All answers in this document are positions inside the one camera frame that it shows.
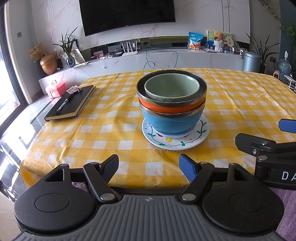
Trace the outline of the white Fruity painted plate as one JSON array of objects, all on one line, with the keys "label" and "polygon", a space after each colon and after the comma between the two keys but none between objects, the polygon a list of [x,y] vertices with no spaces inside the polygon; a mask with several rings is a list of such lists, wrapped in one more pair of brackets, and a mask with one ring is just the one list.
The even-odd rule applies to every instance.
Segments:
[{"label": "white Fruity painted plate", "polygon": [[194,148],[204,142],[208,137],[210,126],[206,116],[202,115],[192,132],[183,138],[164,138],[153,133],[154,128],[145,119],[142,122],[144,137],[154,146],[167,146],[181,149],[182,151]]}]

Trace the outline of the blue steel-lined bowl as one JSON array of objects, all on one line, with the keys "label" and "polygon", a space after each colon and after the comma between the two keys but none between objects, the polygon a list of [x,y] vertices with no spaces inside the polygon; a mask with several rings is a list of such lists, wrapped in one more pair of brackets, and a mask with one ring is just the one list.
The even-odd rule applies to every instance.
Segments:
[{"label": "blue steel-lined bowl", "polygon": [[144,118],[160,133],[177,135],[191,131],[202,116],[206,101],[200,107],[185,113],[159,113],[139,103]]}]

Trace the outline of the orange steel-lined bowl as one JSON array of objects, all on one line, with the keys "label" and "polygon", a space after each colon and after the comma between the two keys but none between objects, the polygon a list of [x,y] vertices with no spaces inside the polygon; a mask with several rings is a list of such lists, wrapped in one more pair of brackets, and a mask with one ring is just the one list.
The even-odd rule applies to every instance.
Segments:
[{"label": "orange steel-lined bowl", "polygon": [[192,111],[199,108],[205,102],[206,97],[203,97],[201,100],[199,100],[196,103],[191,103],[186,106],[177,106],[177,104],[174,103],[172,107],[159,106],[159,105],[156,105],[155,103],[148,103],[147,101],[143,100],[140,96],[138,97],[138,100],[145,108],[148,108],[149,110],[153,110],[158,113],[174,114],[174,113],[186,113],[188,111]]}]

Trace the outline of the green ceramic bowl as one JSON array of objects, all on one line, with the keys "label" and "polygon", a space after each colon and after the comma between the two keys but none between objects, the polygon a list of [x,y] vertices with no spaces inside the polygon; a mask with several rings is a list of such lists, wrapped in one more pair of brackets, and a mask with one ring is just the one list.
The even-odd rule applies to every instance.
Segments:
[{"label": "green ceramic bowl", "polygon": [[144,84],[145,93],[161,102],[182,102],[194,99],[200,91],[199,82],[188,75],[164,73],[149,78]]}]

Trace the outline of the small white sticker dish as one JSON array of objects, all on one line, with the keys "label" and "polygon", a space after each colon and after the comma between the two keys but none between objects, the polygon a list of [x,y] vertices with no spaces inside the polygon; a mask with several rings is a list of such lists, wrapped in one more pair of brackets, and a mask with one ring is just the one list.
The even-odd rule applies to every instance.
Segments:
[{"label": "small white sticker dish", "polygon": [[190,130],[190,131],[185,131],[181,133],[168,134],[168,133],[157,132],[155,129],[153,129],[152,131],[156,136],[164,137],[164,138],[183,138],[192,132],[192,130]]}]

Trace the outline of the clear glass cartoon plate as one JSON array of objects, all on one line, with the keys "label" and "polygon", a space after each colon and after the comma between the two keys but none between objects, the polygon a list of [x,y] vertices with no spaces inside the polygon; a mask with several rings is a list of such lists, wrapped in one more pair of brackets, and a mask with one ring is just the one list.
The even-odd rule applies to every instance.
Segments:
[{"label": "clear glass cartoon plate", "polygon": [[167,146],[159,146],[161,150],[170,151],[170,152],[180,152],[181,149],[174,148],[174,147],[167,147]]}]

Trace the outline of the yellow white checked tablecloth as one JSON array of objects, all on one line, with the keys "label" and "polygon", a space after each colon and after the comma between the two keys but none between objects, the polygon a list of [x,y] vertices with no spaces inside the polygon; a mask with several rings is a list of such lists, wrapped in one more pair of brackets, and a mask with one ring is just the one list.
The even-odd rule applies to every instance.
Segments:
[{"label": "yellow white checked tablecloth", "polygon": [[[236,149],[234,138],[247,133],[293,142],[295,135],[278,128],[282,118],[295,118],[295,93],[270,75],[196,68],[207,85],[206,106],[210,132],[203,143],[186,154],[197,162],[226,168],[238,163],[254,171],[255,158]],[[119,168],[110,184],[128,188],[181,187],[187,179],[179,169],[178,152],[150,144],[142,134],[144,119],[136,84],[143,71],[90,78],[84,85],[96,90],[76,118],[47,122],[21,162],[27,187],[33,186],[56,166],[81,168],[119,156]]]}]

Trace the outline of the blue water jug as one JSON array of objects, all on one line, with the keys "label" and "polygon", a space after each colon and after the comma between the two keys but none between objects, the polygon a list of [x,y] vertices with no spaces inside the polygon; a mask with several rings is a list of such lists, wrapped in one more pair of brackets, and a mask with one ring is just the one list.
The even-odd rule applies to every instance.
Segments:
[{"label": "blue water jug", "polygon": [[285,51],[285,55],[283,59],[278,61],[277,70],[279,71],[279,79],[282,80],[285,75],[290,75],[292,71],[292,67],[288,61],[288,52]]}]

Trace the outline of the grey metal trash can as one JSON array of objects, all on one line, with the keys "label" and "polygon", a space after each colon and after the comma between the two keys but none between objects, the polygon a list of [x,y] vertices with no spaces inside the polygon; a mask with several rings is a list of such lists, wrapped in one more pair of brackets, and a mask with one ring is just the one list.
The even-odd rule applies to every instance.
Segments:
[{"label": "grey metal trash can", "polygon": [[253,52],[245,51],[242,53],[242,71],[259,72],[261,57]]}]

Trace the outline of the potted floor plant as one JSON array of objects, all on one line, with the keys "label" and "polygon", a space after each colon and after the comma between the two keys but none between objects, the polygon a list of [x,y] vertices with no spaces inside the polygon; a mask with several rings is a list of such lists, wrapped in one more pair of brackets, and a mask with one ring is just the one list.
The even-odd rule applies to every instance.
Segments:
[{"label": "potted floor plant", "polygon": [[264,42],[262,42],[261,40],[257,41],[252,34],[247,33],[246,35],[255,48],[254,53],[260,56],[259,73],[264,74],[266,71],[267,58],[271,55],[278,54],[278,52],[271,51],[271,48],[279,45],[280,42],[270,45],[268,43],[270,35],[267,36],[267,39]]}]

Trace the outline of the black notebook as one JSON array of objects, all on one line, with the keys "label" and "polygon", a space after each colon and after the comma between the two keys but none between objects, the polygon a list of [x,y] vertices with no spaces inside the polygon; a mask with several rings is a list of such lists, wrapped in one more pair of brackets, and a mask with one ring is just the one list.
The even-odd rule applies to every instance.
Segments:
[{"label": "black notebook", "polygon": [[94,91],[96,90],[95,85],[88,85],[85,87],[80,87],[82,91],[80,93],[76,92],[71,99],[60,111],[59,114],[56,114],[56,110],[58,107],[63,103],[63,101],[70,95],[69,93],[65,92],[61,98],[57,101],[57,103],[51,108],[51,110],[47,113],[44,117],[45,121],[53,121],[59,120],[64,118],[72,118],[77,116],[83,106],[86,104],[88,99],[92,96]]}]

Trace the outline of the black pen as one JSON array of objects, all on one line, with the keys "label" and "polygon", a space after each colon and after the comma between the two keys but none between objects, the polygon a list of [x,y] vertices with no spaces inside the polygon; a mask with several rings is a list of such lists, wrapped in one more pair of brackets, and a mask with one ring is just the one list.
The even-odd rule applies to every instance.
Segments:
[{"label": "black pen", "polygon": [[58,107],[58,109],[56,110],[56,114],[59,114],[60,111],[62,110],[62,108],[71,101],[71,99],[73,98],[74,94],[70,94],[64,101],[63,103]]}]

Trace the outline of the teddy bear toy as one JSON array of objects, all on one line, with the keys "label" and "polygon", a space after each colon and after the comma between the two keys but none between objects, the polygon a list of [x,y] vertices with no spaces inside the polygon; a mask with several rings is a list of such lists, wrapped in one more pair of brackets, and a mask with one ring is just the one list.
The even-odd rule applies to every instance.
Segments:
[{"label": "teddy bear toy", "polygon": [[224,40],[223,40],[223,33],[220,31],[214,32],[214,47],[217,53],[224,52]]}]

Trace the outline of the pink storage box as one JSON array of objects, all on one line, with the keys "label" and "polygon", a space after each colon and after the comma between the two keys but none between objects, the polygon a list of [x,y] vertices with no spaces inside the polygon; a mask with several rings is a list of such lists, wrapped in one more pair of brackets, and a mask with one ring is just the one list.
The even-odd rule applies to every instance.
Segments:
[{"label": "pink storage box", "polygon": [[61,97],[66,92],[66,85],[64,81],[57,82],[53,80],[51,85],[46,87],[46,93],[50,98]]}]

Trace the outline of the pink origami paper figure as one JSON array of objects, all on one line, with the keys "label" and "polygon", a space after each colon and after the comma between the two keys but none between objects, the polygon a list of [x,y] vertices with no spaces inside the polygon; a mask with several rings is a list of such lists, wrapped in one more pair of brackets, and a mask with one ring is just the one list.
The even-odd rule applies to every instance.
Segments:
[{"label": "pink origami paper figure", "polygon": [[66,90],[66,92],[69,94],[75,94],[76,92],[80,93],[81,91],[82,91],[82,89],[77,85],[74,85]]}]

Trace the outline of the white marble tv cabinet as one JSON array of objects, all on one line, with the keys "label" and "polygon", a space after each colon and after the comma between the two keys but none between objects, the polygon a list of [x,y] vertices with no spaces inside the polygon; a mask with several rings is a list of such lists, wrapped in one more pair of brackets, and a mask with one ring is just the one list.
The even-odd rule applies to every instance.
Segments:
[{"label": "white marble tv cabinet", "polygon": [[238,54],[208,53],[189,49],[139,51],[137,55],[91,60],[86,65],[64,68],[52,75],[39,79],[40,87],[46,94],[46,87],[53,80],[64,81],[67,87],[80,85],[89,78],[135,72],[172,68],[217,68],[241,70],[243,60]]}]

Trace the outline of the green picture book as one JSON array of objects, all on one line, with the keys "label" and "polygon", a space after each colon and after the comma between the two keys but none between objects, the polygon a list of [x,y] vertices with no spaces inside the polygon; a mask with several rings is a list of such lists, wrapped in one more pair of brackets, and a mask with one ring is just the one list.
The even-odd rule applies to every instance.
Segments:
[{"label": "green picture book", "polygon": [[[214,47],[214,30],[207,30],[207,42],[206,42],[206,48],[215,50]],[[232,33],[222,32],[223,33],[223,40],[224,40],[224,47],[228,46],[228,43],[230,43],[232,39]]]}]

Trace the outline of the blue snack bag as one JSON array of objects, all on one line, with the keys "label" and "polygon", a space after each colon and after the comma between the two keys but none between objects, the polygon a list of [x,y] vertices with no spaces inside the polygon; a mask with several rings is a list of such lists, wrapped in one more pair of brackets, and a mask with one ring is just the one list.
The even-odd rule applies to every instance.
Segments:
[{"label": "blue snack bag", "polygon": [[188,48],[190,50],[201,50],[201,41],[203,40],[203,35],[200,33],[189,32],[189,42]]}]

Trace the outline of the copper acorn jar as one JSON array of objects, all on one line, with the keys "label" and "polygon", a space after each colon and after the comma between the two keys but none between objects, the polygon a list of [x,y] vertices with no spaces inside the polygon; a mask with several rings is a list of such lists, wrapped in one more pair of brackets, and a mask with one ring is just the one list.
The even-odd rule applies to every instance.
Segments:
[{"label": "copper acorn jar", "polygon": [[51,75],[55,73],[58,67],[56,55],[53,53],[46,54],[41,58],[40,65],[46,74]]}]

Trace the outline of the dried flower bouquet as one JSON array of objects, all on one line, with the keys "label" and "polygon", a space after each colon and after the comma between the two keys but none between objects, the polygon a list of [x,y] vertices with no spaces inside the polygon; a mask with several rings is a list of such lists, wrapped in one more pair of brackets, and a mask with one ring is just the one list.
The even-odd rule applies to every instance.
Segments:
[{"label": "dried flower bouquet", "polygon": [[40,43],[40,44],[37,44],[37,45],[34,45],[33,47],[31,47],[28,50],[28,55],[29,55],[30,59],[32,59],[32,60],[40,61],[41,58],[46,55],[46,53],[43,49],[42,44]]}]

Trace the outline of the green plant in blue vase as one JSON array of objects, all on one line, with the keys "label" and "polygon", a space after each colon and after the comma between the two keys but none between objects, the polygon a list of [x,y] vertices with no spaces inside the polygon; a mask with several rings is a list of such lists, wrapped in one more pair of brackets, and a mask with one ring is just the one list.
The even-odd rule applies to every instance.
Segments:
[{"label": "green plant in blue vase", "polygon": [[61,44],[53,44],[55,46],[61,47],[67,55],[66,63],[69,68],[73,68],[75,66],[75,59],[71,54],[73,44],[76,42],[76,38],[73,38],[72,35],[76,31],[78,27],[76,27],[71,33],[66,32],[65,35],[61,35],[62,40]]}]

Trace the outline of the white wifi router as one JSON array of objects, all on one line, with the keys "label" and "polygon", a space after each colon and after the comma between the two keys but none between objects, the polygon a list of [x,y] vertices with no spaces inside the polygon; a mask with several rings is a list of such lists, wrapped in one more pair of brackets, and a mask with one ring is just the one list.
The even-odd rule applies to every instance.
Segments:
[{"label": "white wifi router", "polygon": [[123,49],[123,55],[122,55],[123,57],[133,56],[138,54],[137,40],[122,42],[121,47]]}]

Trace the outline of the black wall television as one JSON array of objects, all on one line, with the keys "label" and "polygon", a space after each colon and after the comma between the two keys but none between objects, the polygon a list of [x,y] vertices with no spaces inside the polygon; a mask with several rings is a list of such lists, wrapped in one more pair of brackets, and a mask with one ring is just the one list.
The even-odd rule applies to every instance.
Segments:
[{"label": "black wall television", "polygon": [[86,36],[127,26],[176,21],[174,1],[81,0],[79,7]]}]

